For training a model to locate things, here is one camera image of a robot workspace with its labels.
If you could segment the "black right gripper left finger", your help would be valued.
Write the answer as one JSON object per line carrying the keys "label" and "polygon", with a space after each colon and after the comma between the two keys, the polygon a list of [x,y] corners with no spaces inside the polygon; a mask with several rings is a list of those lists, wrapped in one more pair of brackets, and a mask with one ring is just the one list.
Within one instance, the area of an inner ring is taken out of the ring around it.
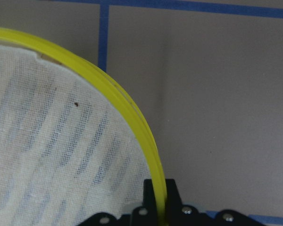
{"label": "black right gripper left finger", "polygon": [[151,179],[143,182],[142,203],[135,207],[130,216],[130,226],[157,226],[158,214],[153,183]]}

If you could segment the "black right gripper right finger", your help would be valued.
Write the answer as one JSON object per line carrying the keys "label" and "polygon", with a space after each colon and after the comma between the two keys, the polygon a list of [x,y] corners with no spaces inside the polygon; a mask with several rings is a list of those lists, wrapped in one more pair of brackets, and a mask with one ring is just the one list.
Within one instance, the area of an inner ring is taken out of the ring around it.
{"label": "black right gripper right finger", "polygon": [[166,221],[169,226],[184,226],[184,205],[174,179],[166,179]]}

